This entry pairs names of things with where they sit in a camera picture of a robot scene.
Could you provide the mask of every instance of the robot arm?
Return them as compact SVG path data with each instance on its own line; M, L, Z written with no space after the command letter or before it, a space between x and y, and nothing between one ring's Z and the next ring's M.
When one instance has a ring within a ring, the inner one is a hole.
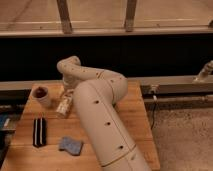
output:
M57 68L65 85L82 81L72 85L76 86L74 106L103 170L150 171L113 108L127 92L126 78L113 71L82 67L75 56L59 61Z

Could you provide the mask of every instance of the metal bar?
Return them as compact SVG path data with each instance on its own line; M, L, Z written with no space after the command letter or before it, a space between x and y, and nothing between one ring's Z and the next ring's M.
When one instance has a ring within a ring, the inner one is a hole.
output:
M61 26L64 34L72 33L72 24L69 17L69 10L67 7L67 0L57 0L58 11L61 18Z
M202 84L195 84L191 76L168 76L168 77L129 77L129 81L139 81L143 94L150 94L150 89L157 86L156 94L169 93L212 93L213 75L208 76ZM28 90L35 83L62 83L61 80L37 80L37 81L9 81L0 82L0 91Z
M23 30L0 31L0 37L81 37L81 36L129 36L129 35L172 35L172 34L209 34L213 29L208 26L195 27L161 27L161 28L134 28L133 32L124 29L75 29L72 34L64 34L61 30Z
M126 32L133 31L136 5L137 0L127 0L126 18L124 23Z

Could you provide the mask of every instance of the cup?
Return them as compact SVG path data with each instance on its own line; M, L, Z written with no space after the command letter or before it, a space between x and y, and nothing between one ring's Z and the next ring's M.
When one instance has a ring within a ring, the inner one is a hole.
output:
M45 108L51 107L51 99L49 96L48 89L46 87L40 86L34 89L32 92L32 96L41 104L41 106Z

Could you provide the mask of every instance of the wooden table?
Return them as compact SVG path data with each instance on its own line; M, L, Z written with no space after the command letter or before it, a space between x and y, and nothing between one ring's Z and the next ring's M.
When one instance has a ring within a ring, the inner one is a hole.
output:
M116 111L152 170L160 170L139 83L129 82L128 84L128 94L117 103ZM63 92L62 85L60 83L36 84L33 89L40 85L48 87L56 108ZM30 95L4 160L3 171L101 170L90 141L75 114L75 109L72 108L67 119L60 119L57 117L55 108L48 110L42 108ZM33 119L41 116L47 120L47 145L35 148L32 146ZM74 157L65 151L58 150L59 141L63 136L84 141L80 156Z

